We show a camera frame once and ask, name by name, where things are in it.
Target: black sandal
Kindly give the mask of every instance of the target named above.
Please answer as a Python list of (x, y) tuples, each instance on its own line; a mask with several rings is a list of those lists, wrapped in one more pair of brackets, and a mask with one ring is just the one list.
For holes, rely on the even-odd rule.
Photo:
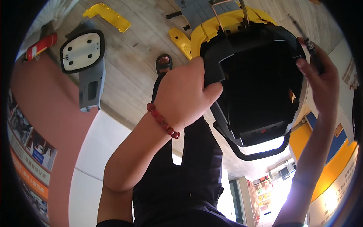
[[(169, 62), (168, 63), (159, 63), (159, 60), (163, 57), (168, 57), (169, 58)], [(156, 63), (155, 63), (155, 68), (156, 68), (156, 73), (158, 74), (158, 77), (162, 77), (165, 76), (165, 74), (167, 72), (159, 72), (159, 70), (161, 69), (172, 69), (173, 68), (173, 60), (171, 59), (170, 55), (168, 54), (162, 54), (160, 55), (157, 59), (156, 59)]]

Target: person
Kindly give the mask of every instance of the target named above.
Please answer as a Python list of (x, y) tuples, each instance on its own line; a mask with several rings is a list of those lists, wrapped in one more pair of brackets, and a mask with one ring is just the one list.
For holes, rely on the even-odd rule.
[[(303, 226), (333, 139), (338, 73), (327, 54), (318, 46), (316, 49), (324, 74), (318, 76), (304, 59), (297, 60), (297, 66), (311, 85), (319, 116), (274, 227)], [(151, 102), (176, 132), (184, 129), (181, 165), (173, 164), (171, 136), (147, 112), (107, 162), (97, 227), (244, 226), (217, 210), (223, 192), (222, 151), (203, 113), (218, 99), (222, 85), (204, 87), (201, 57), (171, 68), (169, 55), (157, 59), (159, 77)]]

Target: red fire extinguisher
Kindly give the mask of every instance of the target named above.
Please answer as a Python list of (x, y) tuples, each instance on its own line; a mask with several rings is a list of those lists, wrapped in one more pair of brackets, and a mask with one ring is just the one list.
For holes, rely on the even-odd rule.
[(41, 52), (54, 45), (57, 42), (57, 39), (57, 33), (54, 32), (34, 43), (31, 47), (27, 49), (23, 61), (30, 61), (31, 59), (35, 58)]

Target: screwdriver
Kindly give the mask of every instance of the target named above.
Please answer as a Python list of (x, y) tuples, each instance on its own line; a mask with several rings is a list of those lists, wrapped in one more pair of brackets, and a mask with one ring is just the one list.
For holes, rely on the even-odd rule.
[(305, 45), (307, 47), (307, 50), (311, 54), (311, 60), (313, 61), (316, 69), (318, 70), (319, 75), (323, 74), (324, 73), (324, 67), (323, 67), (323, 64), (321, 63), (321, 61), (318, 58), (317, 51), (315, 49), (314, 43), (311, 42), (310, 39), (306, 36), (306, 34), (302, 30), (302, 28), (300, 27), (298, 22), (290, 14), (288, 14), (288, 16), (292, 20), (292, 22), (294, 23), (294, 25), (298, 29), (298, 31), (301, 33), (302, 38), (304, 39), (304, 43), (305, 43)]

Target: wooden floor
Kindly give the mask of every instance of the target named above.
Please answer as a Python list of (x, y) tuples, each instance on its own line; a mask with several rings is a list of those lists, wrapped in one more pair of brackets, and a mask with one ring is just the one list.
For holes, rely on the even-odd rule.
[[(290, 13), (300, 23), (307, 35), (330, 53), (343, 35), (329, 16), (323, 5), (315, 5), (308, 0), (245, 0), (246, 5), (267, 12), (277, 23), (294, 35), (299, 36), (296, 28), (287, 17)], [(174, 0), (80, 0), (69, 13), (62, 26), (57, 30), (58, 42), (51, 50), (58, 56), (60, 46), (66, 41), (64, 37), (79, 22), (85, 20), (82, 14), (96, 3), (105, 3), (132, 23), (125, 33), (96, 16), (96, 28), (105, 35), (106, 43), (106, 80), (102, 94), (101, 108), (130, 129), (133, 129), (146, 112), (150, 102), (154, 82), (156, 58), (164, 53), (173, 59), (174, 67), (187, 64), (188, 60), (171, 41), (168, 30), (177, 27), (183, 30), (187, 22), (182, 16), (165, 18), (166, 14), (178, 11)], [(189, 37), (191, 30), (185, 32)], [(206, 120), (213, 123), (212, 113), (205, 114)], [(283, 159), (288, 153), (266, 158), (260, 161), (244, 162), (231, 151), (225, 140), (212, 129), (223, 152), (223, 166), (231, 177), (247, 176), (256, 179), (266, 175), (266, 167)], [(181, 154), (183, 138), (175, 140), (173, 148)]]

